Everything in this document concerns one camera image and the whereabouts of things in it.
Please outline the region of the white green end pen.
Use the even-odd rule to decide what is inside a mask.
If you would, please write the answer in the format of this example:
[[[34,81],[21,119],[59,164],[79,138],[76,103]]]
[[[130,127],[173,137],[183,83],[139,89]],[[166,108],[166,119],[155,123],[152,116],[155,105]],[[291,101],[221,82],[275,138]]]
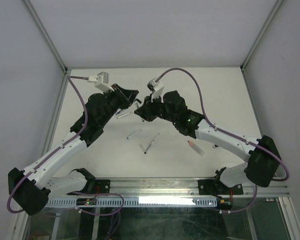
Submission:
[[[139,104],[137,101],[134,102],[134,106],[135,106],[135,110],[137,110],[139,108]]]

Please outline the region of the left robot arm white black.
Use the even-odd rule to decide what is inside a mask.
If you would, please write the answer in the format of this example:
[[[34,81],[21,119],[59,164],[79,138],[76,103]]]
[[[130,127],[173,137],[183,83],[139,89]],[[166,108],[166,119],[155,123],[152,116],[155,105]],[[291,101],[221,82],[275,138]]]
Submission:
[[[24,169],[13,168],[8,173],[7,203],[14,200],[21,212],[33,216],[54,198],[71,192],[92,193],[95,177],[84,168],[69,176],[53,176],[72,157],[97,140],[113,115],[118,110],[128,109],[138,94],[138,90],[124,89],[116,83],[107,92],[92,94],[84,103],[83,115],[54,148]]]

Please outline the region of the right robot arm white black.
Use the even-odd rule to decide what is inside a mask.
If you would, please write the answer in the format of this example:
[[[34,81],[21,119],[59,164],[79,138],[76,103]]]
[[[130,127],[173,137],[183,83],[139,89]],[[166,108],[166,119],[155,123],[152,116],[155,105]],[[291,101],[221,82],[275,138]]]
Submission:
[[[274,180],[280,155],[271,137],[236,135],[212,127],[204,115],[187,107],[184,98],[176,90],[155,100],[146,96],[143,105],[134,113],[147,122],[156,118],[171,122],[180,134],[215,144],[242,159],[241,164],[216,171],[213,187],[220,194],[245,182],[267,188]]]

